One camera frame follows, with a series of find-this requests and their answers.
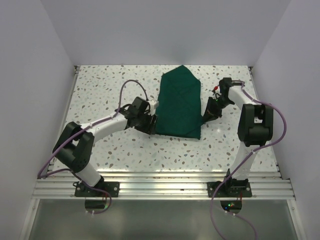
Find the green surgical drape cloth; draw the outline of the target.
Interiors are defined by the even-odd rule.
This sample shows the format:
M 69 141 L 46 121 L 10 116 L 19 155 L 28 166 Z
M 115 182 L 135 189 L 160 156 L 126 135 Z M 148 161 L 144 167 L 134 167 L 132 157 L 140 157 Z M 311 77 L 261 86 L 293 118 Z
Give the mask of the green surgical drape cloth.
M 162 75 L 157 100 L 156 134 L 201 138 L 201 82 L 187 67 L 181 65 Z

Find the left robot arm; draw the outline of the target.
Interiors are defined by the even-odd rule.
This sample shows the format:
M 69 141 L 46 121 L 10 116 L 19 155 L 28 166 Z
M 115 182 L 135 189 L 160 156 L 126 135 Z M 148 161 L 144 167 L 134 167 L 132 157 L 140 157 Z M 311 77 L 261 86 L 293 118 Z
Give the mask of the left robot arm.
M 99 196 L 103 193 L 104 184 L 103 177 L 90 163 L 94 144 L 129 128 L 154 135 L 158 118 L 155 112 L 158 106 L 157 100 L 136 97 L 131 104 L 118 108 L 115 113 L 105 118 L 84 124 L 69 122 L 52 154 L 86 184 L 87 192 L 92 196 Z

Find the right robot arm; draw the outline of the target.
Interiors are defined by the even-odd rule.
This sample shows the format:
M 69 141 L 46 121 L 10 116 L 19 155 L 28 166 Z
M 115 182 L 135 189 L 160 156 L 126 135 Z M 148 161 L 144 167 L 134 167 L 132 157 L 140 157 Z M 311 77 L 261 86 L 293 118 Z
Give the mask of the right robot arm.
M 257 152 L 273 137 L 274 110 L 272 107 L 255 100 L 244 90 L 245 83 L 224 77 L 209 97 L 202 117 L 204 123 L 222 117 L 222 111 L 229 105 L 240 110 L 237 136 L 240 140 L 238 152 L 232 166 L 228 169 L 223 183 L 223 192 L 235 196 L 241 185 L 248 180 Z

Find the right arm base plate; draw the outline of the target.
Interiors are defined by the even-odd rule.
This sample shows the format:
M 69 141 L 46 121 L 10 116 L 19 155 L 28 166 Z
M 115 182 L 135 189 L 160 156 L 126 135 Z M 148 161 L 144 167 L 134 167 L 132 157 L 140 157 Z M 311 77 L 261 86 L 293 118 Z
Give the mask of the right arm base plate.
M 253 196 L 251 185 L 247 180 L 231 181 L 224 183 L 217 191 L 221 181 L 207 182 L 208 197 L 211 198 L 251 198 Z

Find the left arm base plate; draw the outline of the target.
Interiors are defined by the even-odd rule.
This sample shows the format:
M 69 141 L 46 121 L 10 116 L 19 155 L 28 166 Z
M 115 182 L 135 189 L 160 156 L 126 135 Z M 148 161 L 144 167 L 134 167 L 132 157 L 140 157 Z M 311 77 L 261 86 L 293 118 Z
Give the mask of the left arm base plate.
M 120 183 L 117 181 L 100 182 L 94 187 L 89 187 L 83 182 L 74 182 L 74 196 L 83 198 L 98 198 L 110 196 L 117 198 L 120 191 Z

